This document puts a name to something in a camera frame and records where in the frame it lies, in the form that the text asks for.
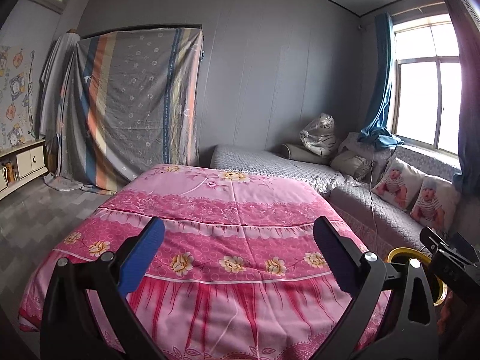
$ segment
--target window pane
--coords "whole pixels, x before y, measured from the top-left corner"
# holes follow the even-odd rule
[[[462,76],[459,63],[441,63],[442,77],[442,124],[438,148],[458,154],[458,116]]]
[[[435,56],[434,39],[430,27],[417,28],[395,35],[397,38],[397,59]]]
[[[400,104],[397,134],[434,144],[438,81],[435,62],[400,65]]]
[[[431,28],[438,56],[458,56],[457,37],[452,24],[441,24]]]

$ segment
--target wall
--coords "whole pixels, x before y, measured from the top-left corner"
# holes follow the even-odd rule
[[[201,24],[202,164],[220,143],[271,149],[320,112],[357,127],[359,19],[327,0],[90,0],[80,35],[140,24]]]
[[[68,0],[68,4],[58,21],[57,29],[53,36],[54,40],[57,40],[70,29],[77,28],[88,1],[89,0]]]
[[[78,25],[88,0],[69,0],[62,15],[30,0],[19,0],[0,28],[0,45],[34,50],[32,67],[33,118],[38,103],[40,76],[52,41]]]
[[[401,0],[361,17],[362,73],[359,105],[359,121],[361,127],[363,127],[367,109],[370,104],[371,94],[374,90],[375,78],[378,69],[377,38],[375,34],[374,22],[375,16],[382,12],[388,12],[390,15],[394,15],[392,17],[392,21],[394,24],[397,24],[409,20],[419,19],[420,17],[447,13],[445,4],[425,7],[422,10],[417,9],[404,12],[409,9],[439,2],[443,2],[443,0]]]
[[[0,45],[35,51],[32,66],[33,112],[36,112],[39,81],[60,15],[30,0],[19,0],[0,30]]]

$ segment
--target gray tile floor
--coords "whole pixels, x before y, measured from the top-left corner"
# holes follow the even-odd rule
[[[60,192],[37,178],[0,200],[0,305],[14,326],[35,268],[107,199],[80,190]],[[38,334],[19,333],[38,354]]]

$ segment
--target gray sheet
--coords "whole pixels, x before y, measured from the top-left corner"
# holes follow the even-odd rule
[[[419,239],[423,226],[406,212],[370,193],[367,188],[340,186],[332,191],[329,203],[378,232],[378,236],[393,248],[407,247],[419,251],[423,249]]]
[[[230,145],[215,147],[210,168],[304,181],[325,198],[333,188],[347,182],[340,172],[329,166],[287,160],[268,151]]]
[[[56,176],[116,192],[157,163],[197,164],[199,28],[116,31],[75,46]]]

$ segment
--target plastic bag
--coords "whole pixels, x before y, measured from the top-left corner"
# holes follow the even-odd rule
[[[318,118],[312,120],[300,131],[300,139],[311,152],[321,157],[330,157],[335,154],[340,144],[334,132],[335,121],[333,117],[321,113]]]

